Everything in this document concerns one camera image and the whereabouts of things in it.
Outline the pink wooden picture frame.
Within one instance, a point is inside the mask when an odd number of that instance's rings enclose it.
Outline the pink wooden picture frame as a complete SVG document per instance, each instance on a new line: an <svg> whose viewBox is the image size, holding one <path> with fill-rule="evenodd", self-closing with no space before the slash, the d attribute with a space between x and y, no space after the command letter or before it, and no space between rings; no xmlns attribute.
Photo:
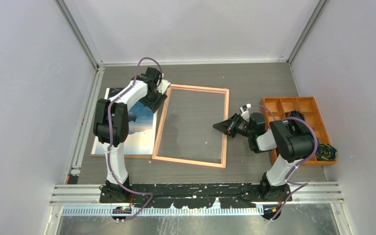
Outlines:
<svg viewBox="0 0 376 235"><path fill-rule="evenodd" d="M213 92L213 93L223 93L225 95L225 118L228 118L229 114L229 96L230 96L230 91L227 88L212 88L212 87L201 87L201 86L190 86L190 85L177 85L177 84L172 84L170 88L167 91L167 96L168 98L164 102L163 108L162 108L162 113L158 125L158 130L157 130L157 135L155 139L155 145L154 145L154 150L153 150L153 155L152 158L154 160L159 160L159 161L166 161L166 162L174 162L174 163L180 163L180 164L189 164L189 165L200 165L200 166L209 166L209 167L217 167L217 168L225 168L226 166L226 158L227 158L227 141L228 138L226 135L223 134L223 143L222 143L222 159L221 163L209 163L209 162L201 162L201 161L192 161L192 160L182 160L182 159L174 159L174 158L167 158L167 157L160 157L158 156L158 149L159 145L161 142L161 132L163 129L163 124L165 122L165 114L167 111L167 106L169 103L169 97L171 94L172 89L181 89L181 90L189 90L189 91L206 91L206 92Z"/></svg>

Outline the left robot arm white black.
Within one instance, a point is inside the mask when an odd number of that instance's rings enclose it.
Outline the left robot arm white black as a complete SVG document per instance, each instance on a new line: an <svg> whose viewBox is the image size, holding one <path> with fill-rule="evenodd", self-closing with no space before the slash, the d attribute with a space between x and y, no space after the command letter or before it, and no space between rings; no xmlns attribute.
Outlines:
<svg viewBox="0 0 376 235"><path fill-rule="evenodd" d="M129 134L129 110L140 102L155 113L166 100L169 86L161 69L148 67L145 73L135 75L117 95L97 101L93 133L103 145L107 165L106 182L100 189L102 195L124 203L134 193L129 186L124 157L124 143Z"/></svg>

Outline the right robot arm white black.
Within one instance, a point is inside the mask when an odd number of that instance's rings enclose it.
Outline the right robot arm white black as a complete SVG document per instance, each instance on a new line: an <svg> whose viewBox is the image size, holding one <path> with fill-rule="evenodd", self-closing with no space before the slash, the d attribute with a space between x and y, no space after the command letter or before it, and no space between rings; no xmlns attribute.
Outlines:
<svg viewBox="0 0 376 235"><path fill-rule="evenodd" d="M299 162L315 153L319 145L310 126L302 119L275 120L269 126L267 129L261 113L252 113L248 119L234 114L213 125L215 130L228 137L247 137L250 150L256 154L277 151L275 163L263 174L257 189L258 197L266 201L286 196L289 190L287 180L292 171Z"/></svg>

